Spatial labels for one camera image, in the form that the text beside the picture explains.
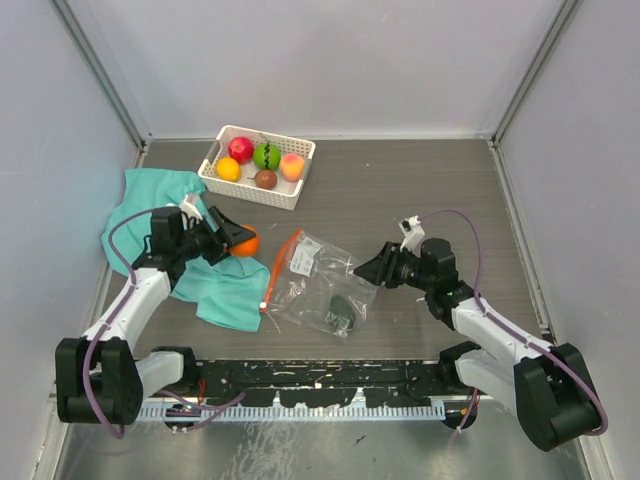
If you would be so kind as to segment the orange fake orange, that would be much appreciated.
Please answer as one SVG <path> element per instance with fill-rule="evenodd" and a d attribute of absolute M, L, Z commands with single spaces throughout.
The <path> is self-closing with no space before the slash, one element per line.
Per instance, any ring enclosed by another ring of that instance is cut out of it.
<path fill-rule="evenodd" d="M 230 249 L 230 253 L 234 257 L 247 258 L 254 256 L 260 248 L 260 236 L 255 228 L 250 225 L 244 225 L 244 228 L 254 233 L 254 236 Z"/>

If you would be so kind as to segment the brown fake kiwi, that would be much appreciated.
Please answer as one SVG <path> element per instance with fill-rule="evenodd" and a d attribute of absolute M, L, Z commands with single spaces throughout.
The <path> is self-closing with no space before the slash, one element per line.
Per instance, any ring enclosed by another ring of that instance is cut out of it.
<path fill-rule="evenodd" d="M 254 176 L 254 183 L 258 188 L 272 190 L 278 182 L 277 175 L 269 169 L 263 169 Z"/>

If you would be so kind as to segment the yellow fake lemon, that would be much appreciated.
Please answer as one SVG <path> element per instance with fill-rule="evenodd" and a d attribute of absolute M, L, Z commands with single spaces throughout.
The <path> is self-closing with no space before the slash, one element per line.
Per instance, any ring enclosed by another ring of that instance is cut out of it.
<path fill-rule="evenodd" d="M 231 157 L 219 158 L 215 163 L 215 171 L 224 181 L 237 182 L 242 178 L 241 165 Z"/>

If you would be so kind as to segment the clear zip bag orange seal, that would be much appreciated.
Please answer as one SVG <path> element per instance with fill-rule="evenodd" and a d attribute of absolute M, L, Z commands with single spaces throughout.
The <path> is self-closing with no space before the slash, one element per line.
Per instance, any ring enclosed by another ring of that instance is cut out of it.
<path fill-rule="evenodd" d="M 366 321 L 377 293 L 374 285 L 353 274 L 357 264 L 352 254 L 297 229 L 276 256 L 260 311 L 272 320 L 288 320 L 345 339 Z M 336 334 L 326 321 L 334 295 L 346 298 L 356 315 L 346 334 Z"/>

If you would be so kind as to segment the green fake fruit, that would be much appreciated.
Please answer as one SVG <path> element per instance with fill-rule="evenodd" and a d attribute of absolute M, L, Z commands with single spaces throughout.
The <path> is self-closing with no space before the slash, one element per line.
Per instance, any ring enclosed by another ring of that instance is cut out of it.
<path fill-rule="evenodd" d="M 272 143 L 262 143 L 254 148 L 253 162 L 259 170 L 275 171 L 281 161 L 280 149 Z"/>

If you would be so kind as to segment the red fake apple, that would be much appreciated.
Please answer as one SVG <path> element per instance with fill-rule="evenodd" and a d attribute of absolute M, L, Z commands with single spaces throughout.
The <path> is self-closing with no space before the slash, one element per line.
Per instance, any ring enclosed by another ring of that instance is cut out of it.
<path fill-rule="evenodd" d="M 240 165 L 247 164 L 253 160 L 254 145 L 244 136 L 236 136 L 232 138 L 228 144 L 229 156 Z"/>

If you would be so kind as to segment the fake peach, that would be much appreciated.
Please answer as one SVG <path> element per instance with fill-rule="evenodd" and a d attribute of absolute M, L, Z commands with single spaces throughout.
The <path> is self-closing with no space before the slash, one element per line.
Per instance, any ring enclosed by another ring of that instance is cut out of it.
<path fill-rule="evenodd" d="M 306 165 L 306 158 L 296 153 L 287 153 L 281 157 L 279 171 L 284 180 L 297 182 L 302 177 Z"/>

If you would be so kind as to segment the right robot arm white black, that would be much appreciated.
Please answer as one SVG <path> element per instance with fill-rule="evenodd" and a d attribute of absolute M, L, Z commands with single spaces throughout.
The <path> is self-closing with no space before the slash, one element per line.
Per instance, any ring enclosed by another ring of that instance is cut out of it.
<path fill-rule="evenodd" d="M 448 241 L 427 239 L 418 254 L 388 242 L 353 273 L 375 286 L 422 291 L 431 315 L 467 337 L 441 354 L 438 379 L 447 392 L 471 387 L 488 394 L 542 451 L 605 432 L 606 414 L 580 351 L 539 339 L 495 312 L 460 280 Z"/>

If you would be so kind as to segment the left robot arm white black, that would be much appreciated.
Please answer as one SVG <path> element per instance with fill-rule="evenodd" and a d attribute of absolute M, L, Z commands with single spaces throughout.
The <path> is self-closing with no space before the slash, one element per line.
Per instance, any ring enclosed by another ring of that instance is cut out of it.
<path fill-rule="evenodd" d="M 211 266 L 232 248 L 255 239 L 251 229 L 216 207 L 201 213 L 184 200 L 145 210 L 150 233 L 141 254 L 124 265 L 128 280 L 104 314 L 81 336 L 64 338 L 55 350 L 56 406 L 64 423 L 101 424 L 120 438 L 143 402 L 168 387 L 194 393 L 200 372 L 189 347 L 158 347 L 142 360 L 135 345 L 152 314 L 174 290 L 189 261 Z"/>

